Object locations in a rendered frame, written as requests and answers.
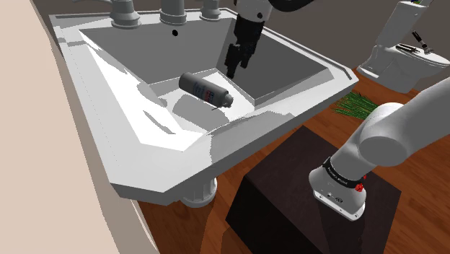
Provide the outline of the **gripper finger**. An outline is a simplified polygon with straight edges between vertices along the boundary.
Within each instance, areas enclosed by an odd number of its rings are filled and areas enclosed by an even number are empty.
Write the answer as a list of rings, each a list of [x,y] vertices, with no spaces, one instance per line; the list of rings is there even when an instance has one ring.
[[[240,66],[243,69],[246,69],[248,66],[248,63],[250,61],[250,58],[252,57],[252,55],[255,53],[255,49],[254,48],[241,48],[240,49],[241,52],[241,62],[240,62]]]
[[[230,79],[234,78],[237,65],[239,64],[240,61],[241,61],[241,54],[239,52],[239,46],[230,43],[226,54],[226,59],[224,62],[224,65],[227,67],[226,75]]]

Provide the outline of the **grey bottle with label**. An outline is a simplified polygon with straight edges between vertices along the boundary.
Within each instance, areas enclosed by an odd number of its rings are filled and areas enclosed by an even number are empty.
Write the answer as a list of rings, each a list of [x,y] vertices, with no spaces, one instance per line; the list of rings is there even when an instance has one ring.
[[[179,88],[217,108],[230,108],[234,98],[229,91],[190,72],[180,76]]]

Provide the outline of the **green grass tuft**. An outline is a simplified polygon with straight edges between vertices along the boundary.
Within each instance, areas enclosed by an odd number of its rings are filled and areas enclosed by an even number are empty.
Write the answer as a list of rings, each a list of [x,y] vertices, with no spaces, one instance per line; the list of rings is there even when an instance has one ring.
[[[350,92],[332,106],[332,111],[361,120],[365,120],[378,105],[359,92]]]

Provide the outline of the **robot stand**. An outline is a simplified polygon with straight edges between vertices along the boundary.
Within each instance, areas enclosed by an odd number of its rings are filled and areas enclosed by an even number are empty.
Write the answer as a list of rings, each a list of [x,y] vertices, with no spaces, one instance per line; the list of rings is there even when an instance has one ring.
[[[302,126],[243,177],[226,221],[252,254],[383,254],[401,192],[370,172],[361,218],[326,207],[308,176],[336,150]]]

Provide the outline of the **white toilet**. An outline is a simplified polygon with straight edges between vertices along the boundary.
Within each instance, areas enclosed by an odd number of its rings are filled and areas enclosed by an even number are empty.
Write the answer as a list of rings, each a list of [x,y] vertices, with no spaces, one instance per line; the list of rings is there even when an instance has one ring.
[[[433,0],[399,1],[376,39],[368,60],[357,71],[395,92],[408,93],[417,82],[450,66],[450,60],[428,55],[412,35],[414,24]]]

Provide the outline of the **black brush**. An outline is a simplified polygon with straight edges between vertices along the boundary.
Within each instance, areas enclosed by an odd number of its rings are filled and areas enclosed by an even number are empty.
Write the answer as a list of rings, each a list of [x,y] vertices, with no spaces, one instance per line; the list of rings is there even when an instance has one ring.
[[[423,51],[424,51],[424,54],[428,55],[428,54],[430,54],[430,53],[433,52],[433,49],[432,49],[431,47],[429,47],[429,46],[423,41],[423,39],[421,38],[421,36],[419,36],[419,34],[418,34],[415,30],[412,31],[412,35],[413,35],[414,38],[420,43],[420,45],[421,45],[421,47],[422,47],[422,49],[423,49]]]

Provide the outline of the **white pedestal sink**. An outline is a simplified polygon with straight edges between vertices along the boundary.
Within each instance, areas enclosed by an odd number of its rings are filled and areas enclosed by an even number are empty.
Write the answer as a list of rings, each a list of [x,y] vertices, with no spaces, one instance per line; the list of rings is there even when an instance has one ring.
[[[271,29],[233,79],[224,65],[237,15],[210,22],[186,11],[181,26],[157,11],[133,30],[98,14],[51,17],[107,178],[123,198],[204,206],[217,177],[354,88],[357,77]],[[229,91],[217,108],[179,88],[190,72]]]

